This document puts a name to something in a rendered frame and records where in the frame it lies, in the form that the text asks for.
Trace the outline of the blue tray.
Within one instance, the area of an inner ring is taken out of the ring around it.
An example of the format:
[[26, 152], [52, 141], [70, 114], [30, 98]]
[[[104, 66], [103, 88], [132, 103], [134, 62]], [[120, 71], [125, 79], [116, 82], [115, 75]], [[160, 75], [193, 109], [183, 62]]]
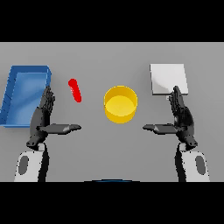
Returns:
[[0, 108], [0, 126], [29, 128], [42, 94], [51, 85], [49, 66], [12, 66]]

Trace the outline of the pale square measuring scale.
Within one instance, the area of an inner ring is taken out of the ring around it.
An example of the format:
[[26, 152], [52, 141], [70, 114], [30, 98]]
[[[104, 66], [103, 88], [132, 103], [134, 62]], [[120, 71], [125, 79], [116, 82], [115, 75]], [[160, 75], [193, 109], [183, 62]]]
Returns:
[[175, 86], [182, 95], [188, 95], [183, 64], [150, 64], [149, 70], [153, 95], [169, 95]]

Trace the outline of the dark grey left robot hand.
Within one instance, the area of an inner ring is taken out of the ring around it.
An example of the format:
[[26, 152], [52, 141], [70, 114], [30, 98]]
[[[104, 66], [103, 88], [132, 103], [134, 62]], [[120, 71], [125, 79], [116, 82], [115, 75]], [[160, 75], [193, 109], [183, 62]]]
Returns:
[[31, 117], [30, 139], [26, 143], [28, 148], [36, 151], [39, 144], [42, 144], [48, 135], [67, 135], [81, 129], [79, 124], [50, 123], [54, 101], [53, 91], [47, 86], [42, 94], [40, 104], [35, 108]]

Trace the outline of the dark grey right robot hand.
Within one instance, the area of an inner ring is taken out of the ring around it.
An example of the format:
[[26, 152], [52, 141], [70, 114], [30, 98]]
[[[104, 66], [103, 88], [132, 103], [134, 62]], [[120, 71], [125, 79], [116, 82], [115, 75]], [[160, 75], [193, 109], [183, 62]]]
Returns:
[[185, 105], [183, 95], [178, 86], [173, 88], [169, 96], [171, 112], [174, 122], [167, 124], [145, 124], [144, 130], [149, 130], [157, 135], [172, 134], [185, 144], [185, 148], [190, 151], [198, 146], [194, 138], [194, 120], [190, 109]]

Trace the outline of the yellow bowl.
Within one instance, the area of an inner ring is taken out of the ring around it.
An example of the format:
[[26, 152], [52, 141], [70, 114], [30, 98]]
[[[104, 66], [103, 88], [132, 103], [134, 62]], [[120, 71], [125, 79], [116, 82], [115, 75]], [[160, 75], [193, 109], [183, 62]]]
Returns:
[[105, 115], [113, 123], [128, 123], [134, 117], [137, 106], [137, 94], [127, 86], [114, 86], [103, 97]]

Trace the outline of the red beaker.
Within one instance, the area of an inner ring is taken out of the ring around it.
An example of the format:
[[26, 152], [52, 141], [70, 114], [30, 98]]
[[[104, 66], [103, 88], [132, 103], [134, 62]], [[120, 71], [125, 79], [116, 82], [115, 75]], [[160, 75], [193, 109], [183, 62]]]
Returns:
[[70, 79], [68, 81], [68, 86], [70, 87], [70, 90], [72, 91], [73, 98], [76, 102], [81, 102], [81, 91], [79, 89], [79, 85], [76, 79]]

